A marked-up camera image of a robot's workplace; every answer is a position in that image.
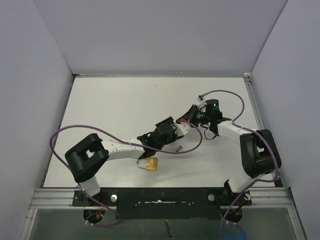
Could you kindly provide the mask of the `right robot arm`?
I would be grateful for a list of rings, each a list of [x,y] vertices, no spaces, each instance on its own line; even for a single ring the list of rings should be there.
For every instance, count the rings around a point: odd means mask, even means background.
[[[261,177],[278,173],[282,165],[272,133],[268,129],[255,130],[240,126],[224,117],[217,99],[202,100],[176,120],[203,126],[217,137],[224,137],[240,147],[241,168],[227,181],[229,188],[222,192],[223,200],[230,205],[241,198],[241,193],[252,183],[261,182]]]

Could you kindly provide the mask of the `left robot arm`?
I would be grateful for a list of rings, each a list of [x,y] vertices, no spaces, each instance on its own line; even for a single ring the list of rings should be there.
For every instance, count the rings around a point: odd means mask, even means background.
[[[84,200],[95,206],[102,199],[96,173],[108,160],[146,159],[165,145],[182,137],[172,117],[155,125],[154,131],[130,139],[128,144],[102,140],[91,133],[65,153],[65,159],[76,183],[85,191]]]

